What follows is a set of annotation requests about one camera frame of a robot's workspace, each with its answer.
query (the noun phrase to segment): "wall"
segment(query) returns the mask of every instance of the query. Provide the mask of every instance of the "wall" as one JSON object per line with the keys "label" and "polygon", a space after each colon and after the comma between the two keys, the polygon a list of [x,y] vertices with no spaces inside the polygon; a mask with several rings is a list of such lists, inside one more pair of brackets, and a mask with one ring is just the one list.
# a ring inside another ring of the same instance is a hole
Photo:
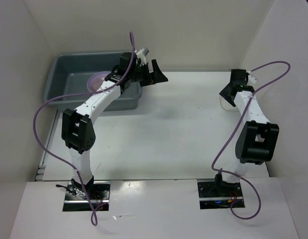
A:
{"label": "wall", "polygon": [[162,69],[238,67],[272,0],[25,0],[55,54],[148,47]]}
{"label": "wall", "polygon": [[[275,155],[268,164],[281,181],[298,233],[308,238],[308,3],[275,0],[253,41],[243,67],[285,60],[290,73],[260,100],[268,118],[281,129]],[[286,69],[268,67],[255,73],[259,84]]]}
{"label": "wall", "polygon": [[[0,239],[9,237],[26,181],[39,165],[32,118],[52,57],[24,2],[0,0]],[[39,118],[41,138],[53,112]]]}

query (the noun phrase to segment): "purple cord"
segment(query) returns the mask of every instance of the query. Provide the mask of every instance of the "purple cord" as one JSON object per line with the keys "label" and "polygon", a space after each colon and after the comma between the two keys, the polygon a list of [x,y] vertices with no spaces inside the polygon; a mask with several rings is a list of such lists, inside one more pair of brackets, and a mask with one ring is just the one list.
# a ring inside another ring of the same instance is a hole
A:
{"label": "purple cord", "polygon": [[130,32],[130,40],[131,40],[131,44],[132,44],[132,56],[131,56],[131,59],[130,59],[130,63],[129,63],[129,65],[128,65],[128,68],[126,69],[126,72],[124,73],[124,75],[120,78],[120,80],[119,80],[116,84],[110,86],[109,88],[107,88],[107,89],[104,90],[104,91],[86,92],[86,93],[76,93],[76,94],[69,94],[69,95],[63,95],[63,96],[54,97],[54,98],[52,98],[52,99],[46,101],[43,105],[41,105],[41,106],[38,108],[38,110],[37,110],[37,111],[35,112],[35,114],[34,114],[33,122],[32,122],[32,128],[33,128],[34,137],[35,137],[36,141],[38,142],[38,144],[40,145],[40,147],[41,147],[45,152],[47,152],[48,154],[50,154],[51,156],[53,156],[53,157],[59,159],[60,161],[62,161],[62,162],[64,162],[64,163],[68,164],[69,166],[71,166],[71,167],[76,171],[76,173],[78,174],[78,177],[79,177],[79,179],[80,179],[80,183],[81,183],[81,185],[82,185],[82,190],[83,190],[83,192],[85,193],[86,199],[87,199],[87,201],[89,202],[90,208],[91,208],[91,210],[92,210],[91,223],[92,223],[92,225],[94,225],[94,226],[96,226],[96,225],[98,224],[98,218],[97,218],[97,216],[96,216],[96,209],[94,209],[94,207],[93,207],[93,205],[92,205],[92,203],[91,203],[91,200],[90,200],[89,195],[88,195],[88,192],[87,192],[87,190],[86,190],[86,188],[85,188],[85,186],[84,186],[84,183],[83,183],[83,180],[82,180],[82,177],[81,177],[80,172],[78,171],[78,169],[77,169],[72,163],[70,163],[70,162],[66,161],[65,159],[63,159],[63,158],[61,158],[61,157],[55,155],[54,153],[52,153],[51,151],[49,151],[47,148],[44,147],[44,145],[41,143],[41,141],[40,141],[40,139],[39,139],[39,137],[38,137],[38,134],[37,134],[37,132],[36,132],[36,119],[37,119],[37,117],[38,117],[39,112],[42,110],[42,108],[45,107],[47,104],[49,104],[49,103],[52,102],[52,101],[56,101],[56,100],[61,99],[61,98],[63,98],[63,97],[96,95],[96,94],[99,94],[99,93],[108,91],[108,90],[112,89],[114,86],[118,86],[118,85],[122,82],[122,80],[124,80],[124,78],[126,77],[126,75],[128,74],[128,72],[129,72],[129,70],[130,70],[130,68],[131,68],[131,66],[132,66],[133,57],[134,57],[134,51],[135,51],[134,35],[133,35],[132,32]]}
{"label": "purple cord", "polygon": [[[260,66],[260,67],[255,68],[254,70],[252,70],[252,72],[253,72],[253,71],[257,71],[257,70],[259,70],[259,69],[261,69],[261,68],[263,68],[263,67],[265,67],[265,66],[269,66],[269,65],[277,64],[277,63],[286,64],[286,65],[288,66],[288,69],[287,69],[287,70],[285,71],[285,73],[283,73],[281,76],[279,76],[279,77],[277,77],[276,79],[274,79],[274,80],[272,80],[272,81],[270,81],[270,82],[264,84],[263,86],[259,87],[257,90],[254,91],[254,93],[252,94],[252,96],[254,96],[257,92],[259,92],[260,90],[262,90],[262,89],[265,88],[266,86],[269,86],[270,84],[272,84],[272,83],[276,82],[277,80],[281,79],[282,77],[284,77],[284,76],[290,71],[291,66],[290,66],[290,64],[289,64],[288,62],[286,62],[286,61],[273,61],[273,62],[267,63],[267,64],[265,64],[265,65],[262,65],[262,66]],[[237,217],[237,218],[239,218],[239,219],[243,219],[243,220],[252,219],[252,218],[254,218],[255,216],[257,216],[257,215],[259,214],[260,209],[261,209],[261,207],[262,207],[262,202],[261,202],[259,193],[258,193],[257,189],[255,188],[255,186],[254,186],[251,182],[249,182],[247,179],[243,178],[242,176],[238,175],[237,173],[233,173],[233,172],[226,171],[226,170],[222,170],[222,169],[217,169],[217,168],[215,168],[215,163],[217,162],[217,160],[219,159],[220,155],[224,152],[225,148],[228,146],[228,144],[230,143],[230,141],[233,139],[234,135],[236,134],[236,132],[237,132],[237,130],[238,130],[238,128],[239,128],[239,125],[240,125],[241,122],[243,121],[243,118],[244,118],[244,116],[245,116],[245,114],[246,114],[246,112],[247,112],[247,108],[248,108],[248,106],[249,106],[250,103],[251,103],[251,100],[252,100],[252,97],[249,99],[249,101],[248,101],[248,103],[247,103],[247,105],[246,105],[246,107],[245,107],[245,109],[244,109],[244,111],[243,111],[243,113],[242,113],[240,119],[238,120],[238,123],[237,123],[237,125],[236,125],[234,131],[233,131],[232,134],[229,136],[229,139],[226,141],[226,143],[225,143],[224,146],[221,148],[221,150],[219,151],[219,153],[216,155],[214,161],[212,162],[212,166],[211,166],[212,170],[214,170],[214,171],[216,171],[216,172],[219,172],[219,173],[228,173],[228,174],[234,175],[234,176],[236,176],[236,177],[238,177],[238,178],[244,180],[246,183],[248,183],[248,184],[254,189],[254,191],[255,191],[255,193],[256,193],[256,195],[257,195],[257,198],[258,198],[258,202],[259,202],[258,209],[257,209],[257,211],[256,211],[256,213],[255,213],[254,215],[252,215],[252,216],[250,216],[250,217],[244,218],[244,217],[241,217],[241,216],[237,215],[237,214],[233,211],[233,205],[234,205],[235,203],[237,203],[238,201],[240,201],[240,200],[235,200],[235,201],[230,205],[230,210],[231,210],[231,212],[234,214],[234,216]]]}

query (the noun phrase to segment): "purple cable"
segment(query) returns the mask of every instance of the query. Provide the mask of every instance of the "purple cable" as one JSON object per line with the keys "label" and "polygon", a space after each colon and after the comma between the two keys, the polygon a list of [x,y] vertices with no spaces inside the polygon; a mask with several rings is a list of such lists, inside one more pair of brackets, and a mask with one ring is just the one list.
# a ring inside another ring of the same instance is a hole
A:
{"label": "purple cable", "polygon": [[[260,66],[260,67],[257,67],[257,68],[255,68],[254,70],[251,71],[251,72],[257,71],[257,70],[259,70],[259,69],[261,69],[261,68],[263,68],[263,67],[265,67],[265,66],[269,66],[269,65],[277,64],[277,63],[286,64],[286,65],[288,66],[288,69],[287,69],[287,70],[285,71],[285,73],[283,73],[281,76],[279,76],[279,77],[277,77],[276,79],[274,79],[274,80],[272,80],[272,81],[270,81],[270,82],[264,84],[263,86],[259,87],[257,90],[254,91],[254,93],[252,94],[252,96],[254,96],[257,92],[259,92],[260,90],[262,90],[262,89],[265,88],[266,86],[269,86],[270,84],[272,84],[272,83],[276,82],[277,80],[281,79],[282,77],[284,77],[284,76],[290,71],[291,66],[290,66],[290,64],[289,64],[288,62],[286,62],[286,61],[273,61],[273,62],[267,63],[267,64],[265,64],[265,65],[262,65],[262,66]],[[245,116],[245,114],[246,114],[246,112],[247,112],[248,106],[249,106],[250,103],[251,103],[251,100],[252,100],[252,97],[249,99],[249,101],[248,101],[248,103],[247,103],[247,105],[246,105],[246,107],[245,107],[245,109],[244,109],[244,111],[243,111],[243,113],[242,113],[240,119],[238,120],[238,123],[237,123],[237,125],[236,125],[234,131],[233,131],[232,134],[229,136],[229,139],[226,141],[226,143],[225,143],[224,146],[221,148],[221,150],[219,151],[219,153],[216,155],[214,161],[212,162],[212,166],[211,166],[212,170],[214,170],[214,171],[216,171],[216,172],[219,172],[219,173],[228,173],[228,174],[234,175],[234,176],[236,176],[236,177],[238,177],[238,178],[244,180],[246,183],[248,183],[248,184],[254,189],[254,191],[255,191],[255,193],[256,193],[256,195],[257,195],[257,198],[258,198],[258,202],[259,202],[258,209],[257,209],[257,211],[256,211],[256,213],[255,213],[254,215],[252,215],[252,216],[250,216],[250,217],[244,218],[244,217],[241,217],[241,216],[237,215],[237,214],[233,211],[233,205],[234,205],[235,203],[237,203],[238,201],[240,201],[240,200],[235,200],[235,201],[230,205],[230,210],[231,210],[231,212],[233,213],[233,215],[234,215],[235,217],[237,217],[237,218],[239,218],[239,219],[243,219],[243,220],[252,219],[252,218],[254,218],[255,216],[257,216],[257,215],[259,214],[260,209],[261,209],[261,207],[262,207],[262,202],[261,202],[259,193],[258,193],[257,189],[255,188],[255,186],[254,186],[251,182],[249,182],[247,179],[243,178],[242,176],[238,175],[237,173],[233,173],[233,172],[226,171],[226,170],[222,170],[222,169],[217,169],[217,168],[215,168],[215,163],[217,162],[217,160],[219,159],[220,155],[224,152],[225,148],[228,146],[228,144],[230,143],[230,141],[233,139],[234,135],[236,134],[236,132],[237,132],[237,130],[238,130],[238,128],[239,128],[239,125],[240,125],[241,122],[243,121],[243,118],[244,118],[244,116]]]}
{"label": "purple cable", "polygon": [[134,57],[134,51],[135,51],[134,35],[133,35],[132,32],[130,32],[130,40],[131,40],[131,44],[132,44],[132,56],[131,56],[131,59],[130,59],[130,63],[129,63],[129,65],[128,65],[128,68],[126,69],[126,72],[124,73],[124,75],[120,78],[120,80],[119,80],[116,84],[110,86],[109,88],[107,88],[107,89],[104,90],[104,91],[86,92],[86,93],[76,93],[76,94],[69,94],[69,95],[63,95],[63,96],[54,97],[54,98],[52,98],[52,99],[46,101],[43,105],[41,105],[41,106],[38,108],[38,110],[37,110],[37,111],[35,112],[35,114],[34,114],[33,122],[32,122],[32,128],[33,128],[34,137],[35,137],[36,141],[38,142],[38,144],[40,145],[40,147],[41,147],[45,152],[47,152],[48,154],[50,154],[51,156],[53,156],[53,157],[59,159],[60,161],[62,161],[62,162],[64,162],[64,163],[68,164],[69,166],[71,166],[71,167],[76,171],[76,173],[78,174],[78,177],[79,177],[79,179],[80,179],[80,183],[81,183],[81,185],[82,185],[82,190],[83,190],[83,192],[85,193],[86,199],[87,199],[87,201],[89,202],[90,208],[91,208],[91,210],[92,210],[91,223],[92,223],[92,225],[94,225],[94,226],[96,226],[96,225],[98,224],[98,218],[97,218],[97,216],[96,216],[96,209],[94,209],[94,207],[93,207],[93,205],[92,205],[92,203],[91,203],[91,200],[90,200],[89,195],[88,195],[88,192],[87,192],[87,190],[86,190],[86,188],[85,188],[85,186],[84,186],[84,183],[83,183],[83,180],[82,180],[82,177],[81,177],[80,172],[78,171],[78,169],[77,169],[72,163],[70,163],[70,162],[66,161],[65,159],[63,159],[63,158],[61,158],[61,157],[55,155],[54,153],[52,153],[51,151],[49,151],[47,148],[44,147],[44,145],[41,143],[41,141],[40,141],[40,139],[39,139],[39,137],[38,137],[38,134],[37,134],[37,132],[36,132],[36,119],[37,119],[37,117],[38,117],[39,112],[42,110],[42,108],[45,107],[47,104],[49,104],[49,103],[52,102],[52,101],[59,100],[59,99],[61,99],[61,98],[63,98],[63,97],[90,96],[90,95],[95,95],[95,94],[99,94],[99,93],[108,91],[108,90],[112,89],[112,88],[115,87],[115,86],[118,86],[118,85],[124,80],[124,78],[126,77],[126,75],[128,74],[128,72],[129,72],[129,70],[130,70],[130,68],[131,68],[131,66],[132,66],[133,57]]}

